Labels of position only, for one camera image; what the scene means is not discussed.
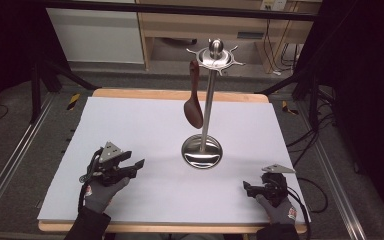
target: metal rod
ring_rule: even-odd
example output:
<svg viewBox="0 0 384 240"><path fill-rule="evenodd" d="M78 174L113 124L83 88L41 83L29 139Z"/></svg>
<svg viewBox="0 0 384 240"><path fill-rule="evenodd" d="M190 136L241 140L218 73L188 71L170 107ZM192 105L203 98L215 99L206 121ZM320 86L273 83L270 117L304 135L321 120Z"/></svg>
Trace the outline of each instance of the metal rod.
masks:
<svg viewBox="0 0 384 240"><path fill-rule="evenodd" d="M204 112L204 125L202 126L201 146L199 150L205 151L205 145L207 142L208 125L210 124L211 106L213 104L214 95L214 83L217 76L216 70L210 70L208 76L207 98L205 100L205 112Z"/></svg>
<svg viewBox="0 0 384 240"><path fill-rule="evenodd" d="M279 19L314 22L319 19L317 14L296 13L281 11L263 11L232 8L209 8L194 6L175 6L159 4L134 4L93 1L66 1L66 0L24 0L29 4L41 4L46 8L97 10L113 12L141 12L141 13L165 13L201 16Z"/></svg>

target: gray glove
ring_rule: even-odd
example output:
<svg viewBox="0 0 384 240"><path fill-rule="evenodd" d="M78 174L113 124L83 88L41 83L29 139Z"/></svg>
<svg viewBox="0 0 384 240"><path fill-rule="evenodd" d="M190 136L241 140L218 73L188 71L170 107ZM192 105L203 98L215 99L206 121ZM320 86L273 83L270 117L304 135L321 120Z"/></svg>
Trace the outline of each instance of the gray glove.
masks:
<svg viewBox="0 0 384 240"><path fill-rule="evenodd" d="M94 212L103 213L114 195L127 186L129 181L130 179L126 177L108 187L103 186L97 181L92 181L86 189L85 207Z"/></svg>
<svg viewBox="0 0 384 240"><path fill-rule="evenodd" d="M297 211L287 197L282 200L277 208L273 207L262 194L255 196L255 199L266 210L271 224L295 224Z"/></svg>

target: metal stand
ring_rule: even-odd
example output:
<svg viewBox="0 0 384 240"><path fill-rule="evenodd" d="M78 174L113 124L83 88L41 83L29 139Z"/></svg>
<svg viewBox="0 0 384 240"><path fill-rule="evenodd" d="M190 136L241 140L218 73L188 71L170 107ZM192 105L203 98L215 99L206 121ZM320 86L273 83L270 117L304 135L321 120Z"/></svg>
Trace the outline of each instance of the metal stand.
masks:
<svg viewBox="0 0 384 240"><path fill-rule="evenodd" d="M183 159L191 166L199 169L208 169L216 166L222 156L223 149L220 143L208 135L210 123L211 107L213 103L214 85L217 72L222 75L222 70L233 64L243 65L236 62L232 51L223 49L223 42L220 39L211 41L208 48L203 48L198 52L187 49L188 52L196 55L199 66L210 70L208 77L207 98L205 101L204 124L202 134L193 135L186 139L182 146Z"/></svg>

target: wooden spoon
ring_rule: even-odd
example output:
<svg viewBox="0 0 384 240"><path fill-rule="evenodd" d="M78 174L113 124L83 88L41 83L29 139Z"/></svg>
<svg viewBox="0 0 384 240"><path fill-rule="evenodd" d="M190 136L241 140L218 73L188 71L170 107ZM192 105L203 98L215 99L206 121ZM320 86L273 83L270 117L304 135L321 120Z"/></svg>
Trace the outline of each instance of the wooden spoon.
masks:
<svg viewBox="0 0 384 240"><path fill-rule="evenodd" d="M183 110L185 111L186 119L197 129L202 128L204 119L202 116L201 106L198 101L198 81L199 81L199 64L196 60L192 60L189 64L189 74L191 76L192 90L191 97L185 102Z"/></svg>

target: white cabinet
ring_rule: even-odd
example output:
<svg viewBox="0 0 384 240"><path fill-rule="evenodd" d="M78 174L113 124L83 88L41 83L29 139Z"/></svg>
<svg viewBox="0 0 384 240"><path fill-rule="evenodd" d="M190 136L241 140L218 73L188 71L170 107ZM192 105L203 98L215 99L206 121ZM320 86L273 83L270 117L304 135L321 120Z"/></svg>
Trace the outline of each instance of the white cabinet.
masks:
<svg viewBox="0 0 384 240"><path fill-rule="evenodd" d="M134 0L113 2L134 3ZM68 61L144 63L136 13L70 9L47 11Z"/></svg>

